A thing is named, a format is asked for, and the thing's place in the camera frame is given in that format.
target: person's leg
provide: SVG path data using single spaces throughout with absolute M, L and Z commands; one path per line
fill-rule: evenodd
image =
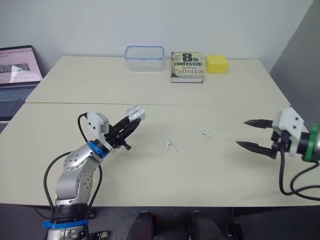
M 134 220 L 126 240 L 153 240 L 154 221 L 150 212 L 141 212 Z
M 225 240 L 217 224 L 202 212 L 191 214 L 192 240 Z

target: laptop screen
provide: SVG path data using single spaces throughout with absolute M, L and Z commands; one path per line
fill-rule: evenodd
M 0 48 L 0 86 L 42 80 L 30 45 Z

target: container lid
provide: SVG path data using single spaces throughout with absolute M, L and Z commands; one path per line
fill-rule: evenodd
M 162 46 L 128 46 L 124 53 L 125 59 L 162 60 L 164 48 Z

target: gray wall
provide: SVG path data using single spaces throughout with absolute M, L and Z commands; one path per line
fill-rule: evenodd
M 309 129 L 320 124 L 320 0 L 315 0 L 270 72 Z
M 63 55 L 129 45 L 260 59 L 268 71 L 312 0 L 0 0 L 0 48 L 33 45 L 46 74 Z

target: green ring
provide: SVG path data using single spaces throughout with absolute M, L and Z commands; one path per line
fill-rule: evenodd
M 318 132 L 318 125 L 312 124 L 311 130 L 310 130 L 308 147 L 306 149 L 305 156 L 304 156 L 305 162 L 311 162 L 311 157 L 314 152 L 314 146 L 316 144 L 317 132 Z

